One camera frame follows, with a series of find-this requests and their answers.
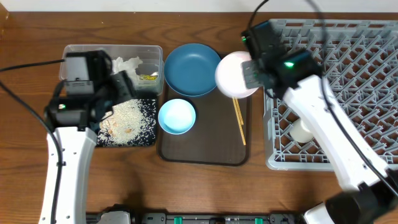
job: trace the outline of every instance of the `light blue bowl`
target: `light blue bowl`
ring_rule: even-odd
[[[166,102],[159,110],[160,127],[170,134],[183,134],[192,128],[197,114],[186,100],[175,99]]]

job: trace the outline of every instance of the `chopstick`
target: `chopstick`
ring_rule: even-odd
[[[239,130],[240,130],[240,132],[241,132],[242,142],[243,142],[243,145],[245,146],[245,145],[246,145],[246,141],[244,140],[244,134],[243,134],[243,129],[242,129],[243,123],[241,123],[242,114],[239,116],[239,114],[240,114],[240,109],[238,110],[239,103],[237,103],[238,100],[235,99],[235,98],[232,98],[232,101],[233,101],[233,103],[234,103],[236,119],[238,120],[238,126],[239,126]]]
[[[236,107],[238,108],[239,119],[241,120],[241,124],[243,125],[243,118],[242,118],[241,108],[239,107],[238,99],[237,98],[232,98],[232,99],[236,103]]]

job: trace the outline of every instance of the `wire rack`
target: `wire rack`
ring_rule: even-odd
[[[307,49],[321,62],[318,20],[274,19],[289,51]],[[325,75],[336,99],[373,150],[398,168],[398,21],[326,20]],[[282,170],[333,170],[316,140],[289,134],[299,117],[264,94],[266,164]]]

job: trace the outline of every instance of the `plastic bin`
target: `plastic bin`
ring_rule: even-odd
[[[105,50],[112,60],[118,57],[124,61],[133,57],[139,57],[143,63],[138,66],[140,74],[150,75],[158,72],[159,76],[155,80],[132,80],[132,84],[137,91],[149,91],[157,95],[162,94],[164,74],[163,74],[163,50],[159,46],[152,45],[111,45],[111,44],[75,44],[68,45],[63,51],[63,58],[69,52],[84,52],[91,50]],[[67,78],[65,64],[61,64],[60,79]]]

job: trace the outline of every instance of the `white backdrop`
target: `white backdrop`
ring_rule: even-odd
[[[314,0],[325,12],[398,12],[398,0]],[[8,11],[248,12],[261,0],[0,0]],[[261,11],[312,11],[305,0],[270,0]]]

